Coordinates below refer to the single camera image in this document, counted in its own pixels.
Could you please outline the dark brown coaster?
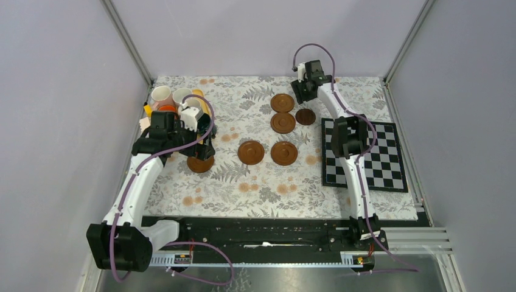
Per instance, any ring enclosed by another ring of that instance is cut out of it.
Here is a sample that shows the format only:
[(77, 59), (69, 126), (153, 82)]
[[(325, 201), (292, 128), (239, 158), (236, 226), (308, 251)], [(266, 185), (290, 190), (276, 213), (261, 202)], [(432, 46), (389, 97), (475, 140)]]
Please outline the dark brown coaster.
[(315, 123), (316, 115), (313, 110), (304, 108), (296, 112), (295, 119), (301, 125), (312, 125)]

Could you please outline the brown wooden coaster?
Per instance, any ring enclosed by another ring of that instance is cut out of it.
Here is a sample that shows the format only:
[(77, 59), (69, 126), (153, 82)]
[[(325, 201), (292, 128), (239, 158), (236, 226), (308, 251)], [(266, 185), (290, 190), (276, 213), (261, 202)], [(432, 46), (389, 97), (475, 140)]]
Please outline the brown wooden coaster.
[(298, 157), (298, 149), (291, 142), (279, 141), (271, 148), (272, 160), (282, 166), (292, 165)]
[(207, 160), (200, 160), (194, 157), (187, 158), (187, 166), (194, 173), (205, 173), (214, 165), (215, 157), (211, 156)]
[(287, 134), (294, 130), (296, 119), (290, 113), (276, 113), (270, 120), (273, 131), (279, 134)]
[(246, 165), (256, 165), (265, 156), (265, 149), (260, 142), (246, 141), (239, 146), (237, 156)]
[(271, 98), (270, 106), (277, 113), (288, 113), (294, 108), (295, 101), (288, 94), (276, 94)]

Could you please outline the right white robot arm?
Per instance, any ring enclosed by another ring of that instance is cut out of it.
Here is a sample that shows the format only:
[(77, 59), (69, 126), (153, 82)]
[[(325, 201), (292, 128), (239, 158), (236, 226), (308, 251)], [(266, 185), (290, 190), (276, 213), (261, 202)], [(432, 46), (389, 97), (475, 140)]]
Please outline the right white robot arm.
[(294, 64), (293, 71), (298, 75), (291, 83), (298, 103), (320, 99), (333, 119), (331, 149), (344, 169), (351, 201), (351, 247), (363, 251), (376, 244), (384, 249), (385, 233), (371, 203), (364, 164), (365, 154), (372, 150), (377, 140), (374, 127), (344, 100), (335, 79), (324, 73), (319, 60)]

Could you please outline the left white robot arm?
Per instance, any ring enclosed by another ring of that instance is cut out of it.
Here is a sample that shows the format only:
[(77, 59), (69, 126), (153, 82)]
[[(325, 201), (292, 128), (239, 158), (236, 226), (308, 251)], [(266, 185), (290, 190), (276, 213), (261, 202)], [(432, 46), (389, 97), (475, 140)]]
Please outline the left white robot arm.
[(207, 161), (214, 158), (213, 118), (196, 108), (181, 113), (155, 111), (131, 150), (130, 170), (113, 206), (86, 238), (100, 269), (143, 272), (154, 252), (166, 244), (183, 249), (189, 234), (173, 220), (142, 227), (143, 211), (152, 187), (173, 153)]

